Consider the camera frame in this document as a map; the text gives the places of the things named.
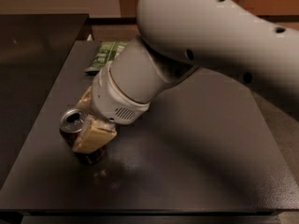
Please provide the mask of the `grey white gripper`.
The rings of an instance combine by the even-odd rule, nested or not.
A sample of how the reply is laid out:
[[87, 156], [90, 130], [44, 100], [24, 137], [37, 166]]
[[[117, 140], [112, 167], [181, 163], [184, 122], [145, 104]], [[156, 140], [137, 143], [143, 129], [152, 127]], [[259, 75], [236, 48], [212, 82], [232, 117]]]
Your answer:
[[134, 123], [150, 107], [150, 104], [140, 104], [123, 94], [113, 80], [111, 66], [112, 62], [108, 62], [101, 68], [93, 79], [92, 86], [83, 93], [76, 104], [76, 108], [94, 114], [94, 116], [88, 115], [84, 120], [72, 147], [76, 153], [91, 154], [103, 147], [117, 135], [114, 123], [120, 125]]

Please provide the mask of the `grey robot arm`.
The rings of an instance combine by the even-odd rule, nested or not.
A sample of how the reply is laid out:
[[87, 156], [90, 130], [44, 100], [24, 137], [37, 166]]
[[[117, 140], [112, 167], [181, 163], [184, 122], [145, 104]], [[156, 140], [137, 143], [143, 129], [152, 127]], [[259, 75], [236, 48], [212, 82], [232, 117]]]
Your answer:
[[201, 68], [233, 79], [292, 117], [299, 114], [299, 31], [265, 21], [232, 0], [138, 0], [139, 34], [95, 76], [78, 102], [87, 114], [72, 147], [91, 154]]

